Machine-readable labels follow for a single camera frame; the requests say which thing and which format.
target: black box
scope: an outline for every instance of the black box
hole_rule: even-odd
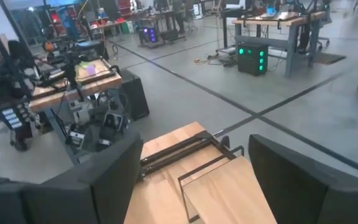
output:
[[[130,117],[136,121],[149,115],[149,106],[144,95],[143,85],[140,78],[132,72],[124,69],[121,70],[122,84],[121,88],[124,90],[124,95],[120,95],[120,100],[123,105],[126,105],[129,101],[130,105]]]
[[[267,71],[267,44],[241,42],[238,44],[238,70],[251,75],[263,75]]]

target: concrete floor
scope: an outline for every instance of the concrete floor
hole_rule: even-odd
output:
[[[285,63],[275,69],[274,58],[262,77],[239,73],[236,67],[195,65],[194,59],[223,45],[214,17],[196,21],[198,30],[187,32],[186,41],[157,49],[139,47],[131,35],[117,40],[119,53],[110,62],[141,77],[150,108],[150,116],[131,125],[146,141],[193,121],[211,133],[222,131],[219,137],[228,135],[233,146],[247,147],[250,134],[261,134],[358,176],[357,170],[321,152],[330,149],[358,163],[358,9],[344,17],[347,6],[334,2],[333,23],[320,32],[331,38],[324,52],[347,58],[313,68],[300,63],[290,79],[283,77]],[[269,35],[286,38],[287,33],[271,27]],[[0,134],[0,176],[41,183],[71,167],[55,133],[36,136],[29,144],[29,151],[17,152],[7,133]]]

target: pink object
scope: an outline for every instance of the pink object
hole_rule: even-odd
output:
[[[88,75],[94,75],[96,73],[94,65],[88,65],[85,70],[88,72]]]

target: floor mat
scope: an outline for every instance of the floor mat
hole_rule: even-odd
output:
[[[344,55],[316,52],[316,56],[314,56],[314,62],[323,64],[323,65],[332,65],[332,64],[334,64],[340,60],[343,60],[345,58],[346,58],[346,56],[344,56]]]

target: computer tower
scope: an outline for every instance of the computer tower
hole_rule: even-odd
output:
[[[267,71],[267,44],[240,42],[237,48],[238,71],[251,75],[263,75]]]
[[[120,95],[120,100],[123,105],[127,101],[130,104],[130,117],[136,121],[149,115],[149,106],[144,95],[143,85],[140,78],[128,70],[121,70],[122,84],[121,88],[124,90],[125,95]]]
[[[277,224],[358,224],[358,177],[257,134],[249,156]]]

